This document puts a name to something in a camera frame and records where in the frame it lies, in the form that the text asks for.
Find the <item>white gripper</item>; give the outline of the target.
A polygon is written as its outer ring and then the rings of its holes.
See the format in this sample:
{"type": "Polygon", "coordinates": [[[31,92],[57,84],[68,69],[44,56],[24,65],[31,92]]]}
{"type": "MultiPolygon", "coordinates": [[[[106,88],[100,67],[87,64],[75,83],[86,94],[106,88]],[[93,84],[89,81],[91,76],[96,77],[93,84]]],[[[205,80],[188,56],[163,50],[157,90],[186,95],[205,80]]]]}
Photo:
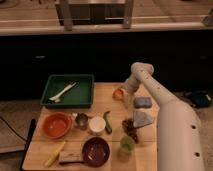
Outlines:
{"type": "Polygon", "coordinates": [[[129,77],[125,81],[125,83],[123,85],[123,88],[125,90],[123,92],[123,103],[125,106],[129,106],[130,94],[135,93],[139,89],[139,86],[140,86],[140,82],[133,77],[129,77]]]}

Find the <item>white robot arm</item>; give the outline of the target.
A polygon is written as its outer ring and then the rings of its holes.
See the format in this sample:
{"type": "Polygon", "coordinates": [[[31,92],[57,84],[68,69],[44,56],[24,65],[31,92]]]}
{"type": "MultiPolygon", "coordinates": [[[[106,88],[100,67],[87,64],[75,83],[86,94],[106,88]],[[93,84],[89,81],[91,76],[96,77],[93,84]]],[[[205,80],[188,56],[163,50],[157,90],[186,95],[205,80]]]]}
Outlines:
{"type": "Polygon", "coordinates": [[[194,109],[152,77],[154,67],[135,62],[123,88],[133,95],[143,85],[159,106],[157,171],[205,171],[200,119],[194,109]]]}

